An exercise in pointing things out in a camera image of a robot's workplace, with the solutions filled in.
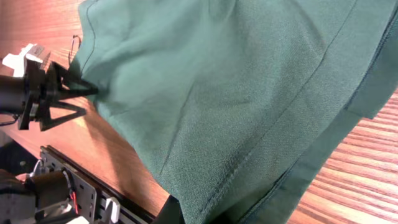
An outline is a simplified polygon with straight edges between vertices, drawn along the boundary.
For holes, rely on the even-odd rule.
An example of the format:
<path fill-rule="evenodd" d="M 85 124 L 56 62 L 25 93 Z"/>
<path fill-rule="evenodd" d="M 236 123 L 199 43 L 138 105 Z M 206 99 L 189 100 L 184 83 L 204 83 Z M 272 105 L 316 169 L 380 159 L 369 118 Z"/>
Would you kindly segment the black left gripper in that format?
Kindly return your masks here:
<path fill-rule="evenodd" d="M 39 62 L 27 60 L 24 81 L 23 112 L 19 116 L 17 127 L 28 130 L 31 121 L 39 122 L 40 130 L 47 131 L 75 118 L 86 115 L 86 109 L 66 102 L 66 100 L 98 93 L 98 88 L 72 74 L 56 62 L 51 62 L 48 69 L 41 68 Z M 51 117 L 51 108 L 73 111 L 71 114 Z"/>

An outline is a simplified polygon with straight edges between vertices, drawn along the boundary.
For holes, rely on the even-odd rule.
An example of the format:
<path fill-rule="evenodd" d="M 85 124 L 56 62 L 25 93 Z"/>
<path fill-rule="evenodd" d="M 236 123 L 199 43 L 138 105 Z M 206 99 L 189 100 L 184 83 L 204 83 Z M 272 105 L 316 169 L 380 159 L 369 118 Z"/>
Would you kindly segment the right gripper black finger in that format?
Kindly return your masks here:
<path fill-rule="evenodd" d="M 170 195 L 161 211 L 154 219 L 154 224 L 185 224 L 180 202 Z"/>

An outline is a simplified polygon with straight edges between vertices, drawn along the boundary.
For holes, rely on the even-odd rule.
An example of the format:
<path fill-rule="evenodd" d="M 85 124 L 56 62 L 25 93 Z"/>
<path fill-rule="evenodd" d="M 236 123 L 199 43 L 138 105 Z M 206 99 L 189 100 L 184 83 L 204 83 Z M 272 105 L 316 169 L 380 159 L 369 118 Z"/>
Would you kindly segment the dark green cloth garment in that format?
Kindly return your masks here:
<path fill-rule="evenodd" d="M 186 223 L 284 223 L 397 87 L 397 2 L 84 1 L 70 70 Z"/>

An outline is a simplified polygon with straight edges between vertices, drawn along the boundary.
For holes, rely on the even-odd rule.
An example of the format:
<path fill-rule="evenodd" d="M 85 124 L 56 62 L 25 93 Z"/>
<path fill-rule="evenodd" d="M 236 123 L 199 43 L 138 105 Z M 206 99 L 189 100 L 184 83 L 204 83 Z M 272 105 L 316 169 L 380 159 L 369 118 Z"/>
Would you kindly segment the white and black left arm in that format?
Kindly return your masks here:
<path fill-rule="evenodd" d="M 72 75 L 56 62 L 43 70 L 38 62 L 28 60 L 23 76 L 1 75 L 1 114 L 13 117 L 1 126 L 17 124 L 19 130 L 28 130 L 34 121 L 41 131 L 49 130 L 86 115 L 86 109 L 65 100 L 97 92 L 95 85 Z"/>

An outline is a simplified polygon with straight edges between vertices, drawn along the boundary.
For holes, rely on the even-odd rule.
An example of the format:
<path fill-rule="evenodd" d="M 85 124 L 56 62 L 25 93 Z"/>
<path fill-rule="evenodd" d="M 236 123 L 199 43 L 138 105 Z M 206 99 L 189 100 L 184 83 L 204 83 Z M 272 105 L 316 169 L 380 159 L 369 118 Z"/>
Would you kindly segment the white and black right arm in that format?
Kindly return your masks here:
<path fill-rule="evenodd" d="M 107 185 L 65 169 L 23 181 L 1 171 L 1 223 L 68 223 L 77 218 L 88 223 L 185 222 L 173 197 L 152 217 Z"/>

